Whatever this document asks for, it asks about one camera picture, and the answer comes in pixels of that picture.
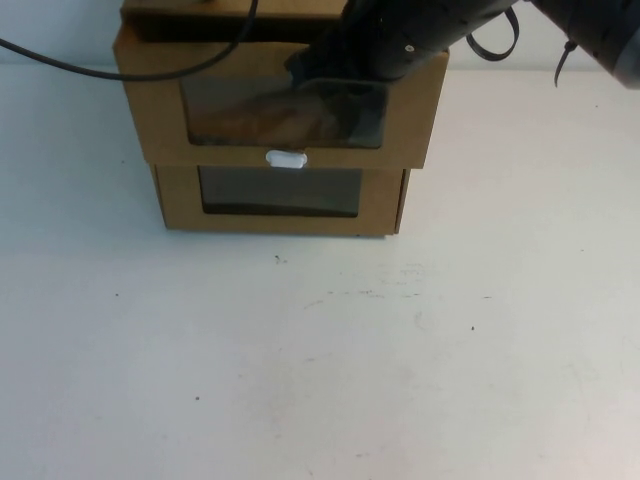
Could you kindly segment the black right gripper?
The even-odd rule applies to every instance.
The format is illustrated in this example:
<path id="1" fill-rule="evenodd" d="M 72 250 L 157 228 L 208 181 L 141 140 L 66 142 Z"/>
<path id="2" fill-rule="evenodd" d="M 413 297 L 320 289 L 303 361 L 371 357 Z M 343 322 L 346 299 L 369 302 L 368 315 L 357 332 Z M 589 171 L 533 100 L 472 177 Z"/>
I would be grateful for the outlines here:
<path id="1" fill-rule="evenodd" d="M 292 84 L 312 79 L 380 82 L 371 66 L 379 1 L 348 1 L 338 23 L 285 61 Z"/>

